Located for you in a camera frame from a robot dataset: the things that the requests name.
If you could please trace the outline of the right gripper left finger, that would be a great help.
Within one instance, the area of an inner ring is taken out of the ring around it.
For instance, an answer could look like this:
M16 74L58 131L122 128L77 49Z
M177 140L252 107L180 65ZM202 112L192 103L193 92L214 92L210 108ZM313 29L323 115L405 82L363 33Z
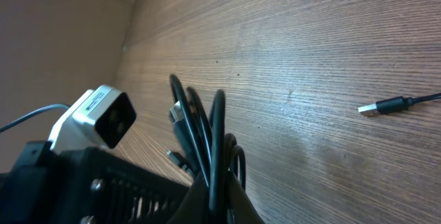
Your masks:
M200 173L192 183L177 211L167 224L208 223L208 189Z

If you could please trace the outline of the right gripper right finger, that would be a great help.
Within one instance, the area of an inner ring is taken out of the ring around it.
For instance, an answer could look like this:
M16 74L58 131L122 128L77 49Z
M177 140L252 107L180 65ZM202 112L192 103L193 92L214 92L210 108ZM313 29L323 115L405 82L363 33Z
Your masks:
M227 223L265 224L232 172L227 173Z

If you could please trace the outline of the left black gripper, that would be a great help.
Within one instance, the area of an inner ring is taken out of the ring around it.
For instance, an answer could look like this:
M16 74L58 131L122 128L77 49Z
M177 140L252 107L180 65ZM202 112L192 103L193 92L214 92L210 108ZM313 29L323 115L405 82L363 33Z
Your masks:
M166 223L189 188L98 148L27 143L1 175L2 223Z

